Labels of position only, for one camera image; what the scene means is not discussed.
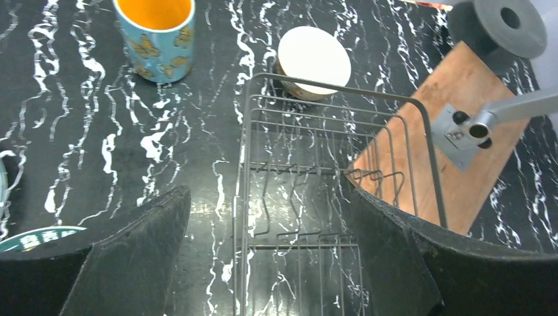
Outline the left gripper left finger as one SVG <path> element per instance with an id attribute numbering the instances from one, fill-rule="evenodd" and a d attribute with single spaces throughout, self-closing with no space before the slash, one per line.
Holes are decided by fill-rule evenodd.
<path id="1" fill-rule="evenodd" d="M 1 254 L 2 315 L 162 315 L 188 225 L 178 186 L 30 251 Z"/>

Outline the beige ceramic bowl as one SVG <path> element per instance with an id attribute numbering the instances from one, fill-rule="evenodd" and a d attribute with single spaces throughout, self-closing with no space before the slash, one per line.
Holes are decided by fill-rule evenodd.
<path id="1" fill-rule="evenodd" d="M 346 86 L 351 78 L 351 60 L 345 47 L 331 34 L 313 26 L 298 26 L 280 39 L 278 74 Z"/>

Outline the yellow patterned plate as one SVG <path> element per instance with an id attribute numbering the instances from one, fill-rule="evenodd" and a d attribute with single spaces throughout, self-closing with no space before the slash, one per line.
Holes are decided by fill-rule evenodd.
<path id="1" fill-rule="evenodd" d="M 7 238 L 1 242 L 1 252 L 28 251 L 41 244 L 58 240 L 86 230 L 80 226 L 48 226 L 29 230 Z"/>

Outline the white plate red pattern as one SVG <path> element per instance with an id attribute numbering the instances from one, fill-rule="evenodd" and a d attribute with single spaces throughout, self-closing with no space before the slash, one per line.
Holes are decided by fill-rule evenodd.
<path id="1" fill-rule="evenodd" d="M 7 190 L 8 190 L 8 178 L 7 178 L 7 170 L 5 168 L 3 160 L 1 160 L 1 217 L 5 212 L 5 208 L 7 207 Z"/>

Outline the wooden base board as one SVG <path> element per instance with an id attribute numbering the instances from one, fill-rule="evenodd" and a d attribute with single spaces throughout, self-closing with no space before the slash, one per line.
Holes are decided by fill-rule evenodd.
<path id="1" fill-rule="evenodd" d="M 509 99 L 509 88 L 463 42 L 458 43 L 413 94 L 425 107 L 404 104 L 380 129 L 352 167 L 371 175 L 349 180 L 402 211 L 440 223 L 427 138 L 434 144 L 447 227 L 466 234 L 507 164 L 528 121 L 492 128 L 492 146 L 479 148 L 469 130 L 453 121 L 456 111 L 476 115 L 486 103 Z"/>

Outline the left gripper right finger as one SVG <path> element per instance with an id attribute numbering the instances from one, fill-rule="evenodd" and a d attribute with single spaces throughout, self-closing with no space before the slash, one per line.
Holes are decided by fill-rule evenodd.
<path id="1" fill-rule="evenodd" d="M 557 256 L 475 240 L 356 189 L 374 315 L 556 315 Z"/>

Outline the blue butterfly mug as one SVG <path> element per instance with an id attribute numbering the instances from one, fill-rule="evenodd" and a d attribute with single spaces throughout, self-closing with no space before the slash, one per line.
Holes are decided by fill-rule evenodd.
<path id="1" fill-rule="evenodd" d="M 113 1 L 132 66 L 159 84 L 187 76 L 193 67 L 194 0 Z"/>

